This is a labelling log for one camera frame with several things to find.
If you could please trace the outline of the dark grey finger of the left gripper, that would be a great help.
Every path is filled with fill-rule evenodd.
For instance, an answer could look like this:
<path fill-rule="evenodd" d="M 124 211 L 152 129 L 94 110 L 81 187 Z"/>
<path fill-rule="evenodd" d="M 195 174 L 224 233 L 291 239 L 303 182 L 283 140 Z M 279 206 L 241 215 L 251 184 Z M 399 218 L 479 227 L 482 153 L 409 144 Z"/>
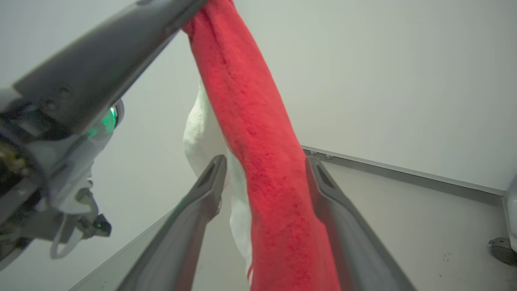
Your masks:
<path fill-rule="evenodd" d="M 17 81 L 34 107 L 76 134 L 105 116 L 204 0 L 139 0 Z"/>

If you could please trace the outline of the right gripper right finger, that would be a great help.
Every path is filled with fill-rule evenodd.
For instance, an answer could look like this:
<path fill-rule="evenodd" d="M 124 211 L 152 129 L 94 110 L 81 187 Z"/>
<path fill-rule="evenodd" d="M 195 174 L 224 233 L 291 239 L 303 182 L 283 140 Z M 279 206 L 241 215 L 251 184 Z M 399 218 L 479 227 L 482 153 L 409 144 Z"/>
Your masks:
<path fill-rule="evenodd" d="M 415 290 L 317 157 L 308 159 L 308 186 L 313 210 L 326 228 L 342 291 Z"/>

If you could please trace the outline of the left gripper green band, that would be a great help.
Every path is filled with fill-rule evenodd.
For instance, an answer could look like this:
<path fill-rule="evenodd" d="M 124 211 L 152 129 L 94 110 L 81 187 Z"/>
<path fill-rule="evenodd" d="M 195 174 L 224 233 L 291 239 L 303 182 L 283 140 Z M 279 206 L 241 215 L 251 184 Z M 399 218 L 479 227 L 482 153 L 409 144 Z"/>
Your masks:
<path fill-rule="evenodd" d="M 1 90 L 1 269 L 34 240 L 50 242 L 52 260 L 81 241 L 109 237 L 111 223 L 92 193 L 92 166 L 124 117 L 117 101 L 85 134 L 55 140 L 39 109 L 14 110 L 21 95 Z"/>

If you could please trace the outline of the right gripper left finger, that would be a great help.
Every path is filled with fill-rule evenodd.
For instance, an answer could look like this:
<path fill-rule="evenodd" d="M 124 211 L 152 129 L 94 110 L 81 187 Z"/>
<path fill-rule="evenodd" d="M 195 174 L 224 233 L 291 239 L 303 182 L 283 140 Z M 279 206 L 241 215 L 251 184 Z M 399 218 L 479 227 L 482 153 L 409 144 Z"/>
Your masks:
<path fill-rule="evenodd" d="M 207 224 L 219 213 L 227 159 L 215 156 L 118 286 L 119 291 L 190 291 Z"/>

